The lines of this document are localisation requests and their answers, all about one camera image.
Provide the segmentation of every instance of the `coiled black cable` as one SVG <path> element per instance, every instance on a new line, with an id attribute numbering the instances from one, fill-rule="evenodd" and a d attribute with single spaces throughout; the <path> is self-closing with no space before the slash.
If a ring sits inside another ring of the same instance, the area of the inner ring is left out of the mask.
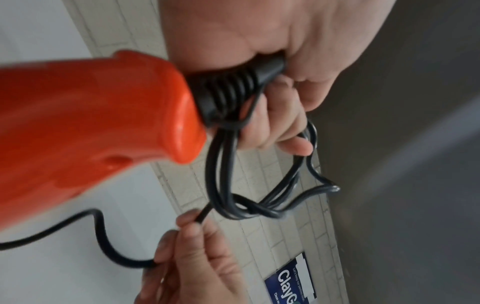
<path id="1" fill-rule="evenodd" d="M 232 220 L 241 220 L 258 215 L 280 218 L 285 212 L 292 210 L 311 196 L 340 190 L 338 186 L 315 170 L 312 164 L 313 154 L 311 154 L 307 157 L 294 156 L 290 170 L 260 202 L 232 193 L 232 174 L 240 129 L 249 122 L 265 85 L 281 73 L 284 68 L 285 60 L 282 53 L 271 56 L 259 55 L 235 69 L 189 79 L 190 89 L 195 96 L 203 122 L 206 126 L 212 124 L 218 126 L 218 131 L 208 150 L 205 164 L 205 184 L 210 202 L 197 216 L 196 222 L 202 223 L 212 209 Z M 247 112 L 247 116 L 240 120 L 240 106 L 250 96 L 254 96 L 252 105 Z M 310 140 L 313 145 L 313 153 L 315 153 L 317 131 L 310 121 L 307 123 L 306 130 L 299 136 Z M 220 176 L 218 179 L 219 185 L 217 185 L 217 167 L 220 156 Z M 302 192 L 287 203 L 287 199 L 299 181 L 299 170 L 304 160 L 306 160 L 306 167 L 310 174 L 322 185 Z M 134 260 L 116 251 L 107 237 L 104 215 L 98 209 L 88 209 L 77 213 L 30 237 L 0 243 L 0 251 L 38 241 L 89 215 L 94 218 L 98 245 L 112 262 L 127 268 L 152 268 L 156 266 L 153 259 Z"/>

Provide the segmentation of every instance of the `blue sign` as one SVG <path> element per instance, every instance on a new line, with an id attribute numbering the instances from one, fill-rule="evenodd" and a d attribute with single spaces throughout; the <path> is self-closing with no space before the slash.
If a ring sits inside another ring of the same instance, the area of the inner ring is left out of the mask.
<path id="1" fill-rule="evenodd" d="M 307 304 L 317 298 L 305 252 L 267 278 L 265 285 L 273 304 Z"/>

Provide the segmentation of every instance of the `white wall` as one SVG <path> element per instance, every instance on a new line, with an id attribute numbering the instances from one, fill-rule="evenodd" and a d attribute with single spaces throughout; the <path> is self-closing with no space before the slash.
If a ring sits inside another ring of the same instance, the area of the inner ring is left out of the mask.
<path id="1" fill-rule="evenodd" d="M 0 2 L 0 63 L 90 57 L 61 0 Z M 0 233 L 0 242 L 28 236 L 95 206 L 121 253 L 151 258 L 175 212 L 148 165 L 126 172 L 54 210 Z M 0 252 L 0 302 L 131 303 L 140 270 L 110 262 L 93 220 L 83 219 L 38 243 Z"/>

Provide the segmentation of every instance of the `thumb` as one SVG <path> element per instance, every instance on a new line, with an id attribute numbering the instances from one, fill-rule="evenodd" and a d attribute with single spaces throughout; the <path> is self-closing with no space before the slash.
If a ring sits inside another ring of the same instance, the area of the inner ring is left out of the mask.
<path id="1" fill-rule="evenodd" d="M 205 282 L 214 274 L 205 253 L 202 226 L 193 222 L 181 228 L 175 244 L 175 261 L 181 285 Z"/>

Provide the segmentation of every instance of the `brick wall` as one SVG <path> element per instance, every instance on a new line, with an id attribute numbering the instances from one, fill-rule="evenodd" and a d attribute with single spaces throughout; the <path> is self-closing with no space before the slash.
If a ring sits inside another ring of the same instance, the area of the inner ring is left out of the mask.
<path id="1" fill-rule="evenodd" d="M 94 57 L 128 48 L 166 58 L 156 0 L 63 0 L 78 31 Z M 159 183 L 180 214 L 207 203 L 204 170 L 207 147 L 189 166 L 152 163 Z M 318 158 L 315 167 L 320 169 Z M 233 174 L 233 191 L 260 200 L 279 182 L 292 158 L 270 148 L 239 151 Z M 316 185 L 302 168 L 300 193 Z M 313 285 L 321 304 L 347 304 L 348 297 L 326 196 L 316 196 L 281 220 L 263 217 L 242 221 L 210 215 L 222 228 L 243 268 L 250 301 L 270 303 L 263 279 L 305 251 Z"/>

